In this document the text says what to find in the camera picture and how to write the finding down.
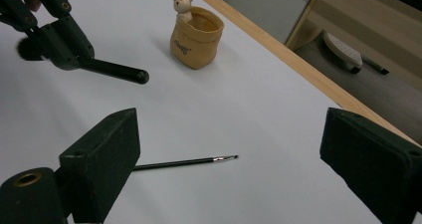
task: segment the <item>fabric pot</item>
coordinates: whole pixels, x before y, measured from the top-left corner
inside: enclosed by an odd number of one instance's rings
[[[214,13],[200,7],[192,7],[190,12],[191,21],[176,19],[170,49],[183,64],[200,69],[214,60],[224,23]]]

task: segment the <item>stylus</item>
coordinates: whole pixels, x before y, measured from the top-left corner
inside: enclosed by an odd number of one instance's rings
[[[145,164],[145,165],[136,166],[133,169],[133,171],[140,171],[140,170],[147,170],[147,169],[154,169],[154,168],[195,165],[195,164],[210,163],[210,162],[220,162],[220,161],[232,160],[238,157],[239,157],[238,155],[230,155],[230,156],[206,157],[206,158],[183,160],[183,161]]]

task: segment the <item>white tabletop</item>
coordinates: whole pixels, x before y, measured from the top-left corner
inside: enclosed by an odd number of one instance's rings
[[[136,108],[138,164],[240,158],[134,173],[106,223],[378,223],[319,158],[326,110],[337,105],[227,19],[219,15],[216,59],[194,71],[170,55],[172,0],[70,2],[97,59],[145,69],[150,81],[22,61],[14,46],[23,34],[0,24],[1,182],[56,170],[59,154],[105,116]]]

